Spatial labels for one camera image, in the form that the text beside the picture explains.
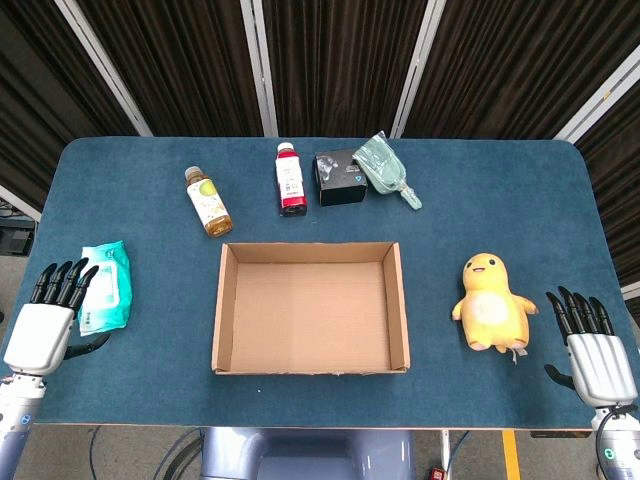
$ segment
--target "cable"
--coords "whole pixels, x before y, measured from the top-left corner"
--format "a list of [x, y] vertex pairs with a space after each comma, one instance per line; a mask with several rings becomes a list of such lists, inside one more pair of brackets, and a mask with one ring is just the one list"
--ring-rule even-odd
[[0, 214], [0, 218], [19, 217], [20, 215], [22, 215], [22, 212], [20, 210], [11, 205], [9, 202], [5, 202], [4, 200], [0, 200], [0, 210], [9, 211], [8, 215]]
[[602, 472], [602, 476], [605, 480], [609, 480], [609, 475], [607, 471], [604, 469], [604, 461], [602, 460], [602, 453], [600, 452], [600, 441], [602, 439], [602, 432], [604, 432], [604, 427], [607, 422], [615, 415], [618, 418], [620, 415], [624, 415], [625, 413], [633, 412], [637, 410], [638, 407], [636, 405], [623, 405], [621, 407], [612, 407], [611, 411], [607, 413], [602, 421], [600, 422], [600, 426], [598, 427], [598, 431], [596, 432], [596, 457], [598, 458], [598, 466], [600, 467], [600, 471]]
[[453, 450], [451, 451], [451, 456], [449, 457], [449, 465], [447, 465], [447, 475], [449, 474], [449, 471], [451, 470], [451, 466], [453, 465], [453, 461], [456, 459], [456, 456], [458, 455], [458, 451], [460, 450], [460, 446], [462, 445], [462, 442], [465, 441], [465, 439], [467, 438], [467, 436], [470, 433], [471, 433], [470, 430], [467, 430], [466, 432], [464, 432], [462, 437], [460, 437], [460, 440], [458, 440], [458, 443], [456, 443], [455, 447], [453, 447]]
[[200, 430], [200, 441], [202, 442], [202, 448], [200, 449], [200, 460], [202, 460], [204, 457], [204, 428], [200, 427], [198, 430]]
[[173, 445], [171, 445], [171, 448], [169, 448], [169, 450], [167, 450], [167, 453], [162, 458], [162, 461], [160, 462], [160, 465], [158, 465], [158, 468], [156, 469], [156, 473], [153, 474], [153, 480], [157, 480], [158, 474], [160, 473], [160, 470], [162, 470], [162, 467], [164, 466], [165, 462], [167, 461], [167, 458], [169, 458], [169, 456], [174, 452], [174, 450], [176, 448], [178, 448], [178, 445], [180, 445], [180, 443], [185, 438], [187, 438], [193, 432], [198, 431], [198, 430], [199, 430], [199, 428], [192, 428], [191, 430], [189, 430], [189, 431], [183, 433], [182, 435], [180, 435], [180, 437], [175, 442], [173, 442]]
[[198, 456], [202, 453], [202, 439], [200, 439], [200, 444], [197, 446], [197, 448], [194, 449], [193, 453], [191, 454], [191, 456], [187, 459], [186, 462], [184, 462], [184, 465], [182, 466], [182, 468], [180, 470], [178, 470], [178, 473], [175, 476], [175, 480], [180, 480], [182, 478], [182, 475], [184, 475], [184, 472], [187, 471], [187, 468], [189, 468], [189, 465], [191, 465], [193, 463], [193, 461], [198, 458]]
[[91, 469], [91, 476], [93, 480], [98, 480], [96, 477], [96, 469], [93, 467], [93, 446], [96, 443], [96, 436], [98, 436], [98, 432], [102, 428], [102, 425], [98, 425], [96, 429], [93, 431], [93, 435], [91, 436], [91, 443], [89, 443], [89, 468]]
[[200, 437], [194, 439], [191, 443], [187, 444], [181, 451], [176, 455], [176, 458], [169, 464], [167, 467], [167, 471], [164, 473], [163, 480], [177, 480], [179, 477], [174, 477], [174, 474], [181, 467], [182, 463], [187, 458], [191, 458], [191, 455], [194, 453], [197, 454], [202, 449], [202, 441]]

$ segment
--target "red object on floor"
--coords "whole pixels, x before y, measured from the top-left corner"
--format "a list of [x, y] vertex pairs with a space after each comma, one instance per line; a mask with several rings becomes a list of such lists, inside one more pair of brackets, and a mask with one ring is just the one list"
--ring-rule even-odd
[[429, 475], [429, 480], [445, 480], [447, 478], [447, 474], [441, 468], [432, 468], [431, 475]]

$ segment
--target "black box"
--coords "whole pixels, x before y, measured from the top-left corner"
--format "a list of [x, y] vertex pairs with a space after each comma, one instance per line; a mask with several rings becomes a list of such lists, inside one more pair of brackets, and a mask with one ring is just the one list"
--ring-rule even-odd
[[356, 150], [316, 153], [313, 169], [323, 207], [361, 202], [367, 194], [367, 177], [353, 159]]

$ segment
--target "plastic bottle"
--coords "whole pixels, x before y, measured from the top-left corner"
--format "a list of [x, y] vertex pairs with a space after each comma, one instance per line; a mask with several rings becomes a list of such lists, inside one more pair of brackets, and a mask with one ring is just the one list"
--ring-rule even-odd
[[278, 145], [276, 177], [280, 193], [280, 215], [293, 217], [306, 215], [307, 198], [302, 187], [300, 157], [289, 142]]
[[187, 168], [184, 176], [187, 179], [187, 194], [207, 233], [219, 237], [230, 232], [233, 222], [211, 179], [202, 173], [200, 167]]

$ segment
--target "plush toy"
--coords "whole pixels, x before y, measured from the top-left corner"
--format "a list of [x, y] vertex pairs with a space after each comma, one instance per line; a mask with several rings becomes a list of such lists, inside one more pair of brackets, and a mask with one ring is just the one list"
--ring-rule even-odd
[[474, 350], [492, 345], [500, 353], [510, 348], [525, 354], [529, 343], [527, 313], [538, 313], [531, 300], [509, 290], [507, 269], [500, 258], [491, 253], [474, 255], [466, 263], [462, 280], [465, 297], [452, 312], [454, 320], [462, 319], [467, 343]]

